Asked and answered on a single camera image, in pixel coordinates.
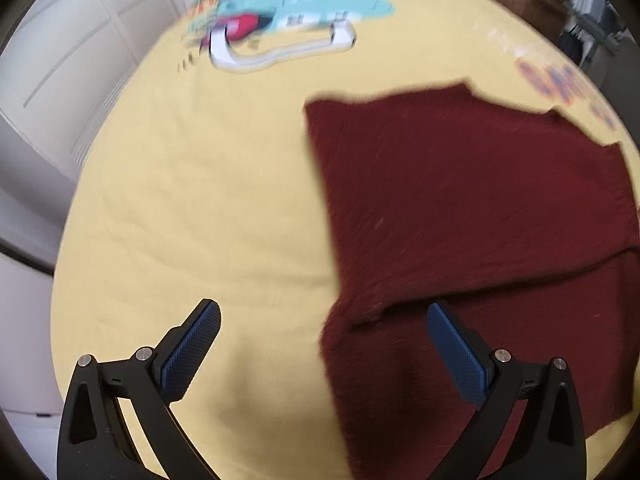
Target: dark red fabric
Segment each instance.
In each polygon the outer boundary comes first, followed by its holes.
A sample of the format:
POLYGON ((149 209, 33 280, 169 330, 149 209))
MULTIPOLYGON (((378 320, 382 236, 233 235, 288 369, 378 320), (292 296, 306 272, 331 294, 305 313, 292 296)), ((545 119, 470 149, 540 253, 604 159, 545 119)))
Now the dark red fabric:
POLYGON ((587 434, 631 409, 640 239, 617 145, 463 85, 306 114, 340 275, 322 356, 358 480, 424 480, 473 412, 427 335, 432 299, 518 359, 564 357, 587 434))

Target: white floor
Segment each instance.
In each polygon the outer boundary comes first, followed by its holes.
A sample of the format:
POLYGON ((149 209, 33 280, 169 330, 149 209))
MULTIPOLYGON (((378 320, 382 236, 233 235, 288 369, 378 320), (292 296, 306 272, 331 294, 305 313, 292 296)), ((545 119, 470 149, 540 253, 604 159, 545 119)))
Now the white floor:
POLYGON ((50 480, 56 480, 60 416, 36 416, 15 412, 4 412, 4 415, 36 465, 50 480))

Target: metal screw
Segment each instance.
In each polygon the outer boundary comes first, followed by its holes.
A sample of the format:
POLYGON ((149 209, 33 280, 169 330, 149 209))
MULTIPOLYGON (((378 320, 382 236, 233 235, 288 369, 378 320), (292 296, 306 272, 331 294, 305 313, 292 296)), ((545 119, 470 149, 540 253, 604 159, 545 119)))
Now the metal screw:
POLYGON ((78 366, 81 366, 81 367, 87 366, 91 362, 91 359, 92 359, 91 355, 89 354, 81 355, 80 358, 78 359, 78 366))
POLYGON ((151 357, 152 353, 153 353, 153 350, 151 348, 149 348, 148 346, 143 346, 142 348, 139 348, 138 351, 136 352, 136 359, 138 361, 146 361, 151 357))
POLYGON ((500 361, 501 363, 507 363, 511 361, 511 354, 509 353, 508 350, 505 350, 504 348, 500 348, 499 350, 496 350, 494 355, 495 355, 495 358, 498 359, 498 361, 500 361))

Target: bed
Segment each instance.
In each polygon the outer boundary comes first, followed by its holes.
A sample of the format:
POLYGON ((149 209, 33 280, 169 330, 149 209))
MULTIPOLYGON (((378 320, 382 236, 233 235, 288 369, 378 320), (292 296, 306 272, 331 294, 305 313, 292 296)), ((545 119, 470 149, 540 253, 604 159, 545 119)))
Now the bed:
MULTIPOLYGON (((638 150, 604 98, 491 0, 200 0, 146 56, 82 171, 52 304, 63 395, 81 354, 125 358, 213 298, 223 329, 174 407, 203 457, 225 480, 350 478, 318 348, 338 283, 303 105, 461 81, 619 142, 638 195, 638 150)), ((588 440, 588 478, 634 420, 588 440)))

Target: yellow fabric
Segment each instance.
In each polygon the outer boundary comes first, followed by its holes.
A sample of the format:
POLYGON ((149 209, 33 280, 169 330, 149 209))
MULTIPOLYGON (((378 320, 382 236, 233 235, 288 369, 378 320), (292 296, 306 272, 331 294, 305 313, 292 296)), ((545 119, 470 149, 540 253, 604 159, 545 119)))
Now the yellow fabric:
MULTIPOLYGON (((63 394, 79 355, 126 358, 213 298, 222 331, 172 405, 201 454, 224 480, 350 478, 318 346, 338 285, 305 135, 315 96, 466 80, 511 107, 556 106, 598 142, 622 144, 638 193, 638 152, 586 78, 582 97, 545 95, 546 70, 570 62, 532 28, 491 0, 388 1, 392 14, 351 23, 351 48, 263 70, 215 67, 188 33, 202 9, 158 41, 98 134, 66 225, 52 305, 63 394)), ((325 36, 283 30, 233 48, 251 56, 325 36)), ((631 424, 589 439, 590 478, 631 424)))

